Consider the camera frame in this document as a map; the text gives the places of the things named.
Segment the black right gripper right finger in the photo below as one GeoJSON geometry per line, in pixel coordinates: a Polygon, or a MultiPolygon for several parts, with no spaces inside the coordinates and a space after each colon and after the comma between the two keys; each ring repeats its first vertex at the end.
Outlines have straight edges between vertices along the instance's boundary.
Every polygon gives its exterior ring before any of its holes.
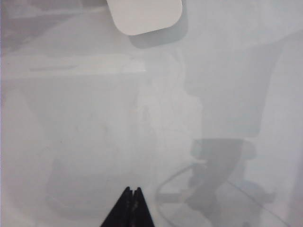
{"type": "Polygon", "coordinates": [[[153,227],[153,220],[140,187],[134,191],[133,195],[132,226],[153,227]]]}

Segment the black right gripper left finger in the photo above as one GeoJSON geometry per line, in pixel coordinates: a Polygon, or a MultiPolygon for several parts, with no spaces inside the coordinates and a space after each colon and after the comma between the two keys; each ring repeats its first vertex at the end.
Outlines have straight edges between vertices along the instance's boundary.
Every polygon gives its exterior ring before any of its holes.
{"type": "Polygon", "coordinates": [[[129,221],[133,191],[126,187],[113,208],[110,210],[101,227],[126,227],[129,221]]]}

